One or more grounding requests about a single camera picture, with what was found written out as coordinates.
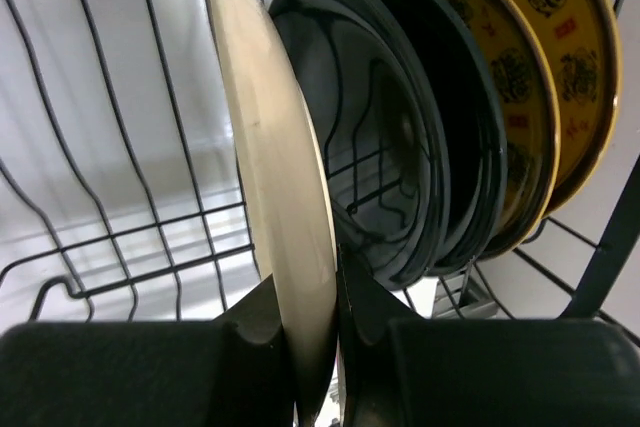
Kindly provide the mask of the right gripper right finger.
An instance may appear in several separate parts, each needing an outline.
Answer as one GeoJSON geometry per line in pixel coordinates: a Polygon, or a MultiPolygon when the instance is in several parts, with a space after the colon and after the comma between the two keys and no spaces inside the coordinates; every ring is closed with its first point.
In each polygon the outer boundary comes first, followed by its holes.
{"type": "Polygon", "coordinates": [[[338,246],[338,380],[344,426],[404,426],[391,322],[414,314],[369,273],[348,245],[338,246]]]}

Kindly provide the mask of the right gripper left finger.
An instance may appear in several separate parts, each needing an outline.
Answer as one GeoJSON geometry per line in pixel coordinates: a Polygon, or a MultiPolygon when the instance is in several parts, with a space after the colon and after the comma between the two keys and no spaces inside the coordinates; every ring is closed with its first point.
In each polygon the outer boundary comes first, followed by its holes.
{"type": "Polygon", "coordinates": [[[250,344],[266,345],[282,333],[273,276],[269,275],[228,311],[214,320],[217,328],[230,328],[250,344]]]}

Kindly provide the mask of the cream plate with black patch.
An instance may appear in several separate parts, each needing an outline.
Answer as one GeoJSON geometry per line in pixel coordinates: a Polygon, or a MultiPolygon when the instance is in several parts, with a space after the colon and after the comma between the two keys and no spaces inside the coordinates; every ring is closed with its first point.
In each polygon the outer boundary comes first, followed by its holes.
{"type": "Polygon", "coordinates": [[[273,280],[298,421],[321,411],[336,356],[336,239],[304,95],[260,0],[209,0],[259,271],[273,280]]]}

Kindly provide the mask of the yellow patterned plate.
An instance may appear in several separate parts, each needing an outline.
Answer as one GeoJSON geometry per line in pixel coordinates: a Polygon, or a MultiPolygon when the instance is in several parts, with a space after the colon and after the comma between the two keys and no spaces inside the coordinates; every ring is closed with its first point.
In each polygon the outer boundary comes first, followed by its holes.
{"type": "Polygon", "coordinates": [[[574,197],[596,170],[615,129],[622,51],[610,0],[513,0],[534,29],[560,104],[561,154],[547,210],[574,197]]]}
{"type": "Polygon", "coordinates": [[[542,219],[560,164],[559,101],[546,55],[513,0],[447,0],[473,34],[499,95],[507,187],[498,228],[481,259],[520,244],[542,219]]]}

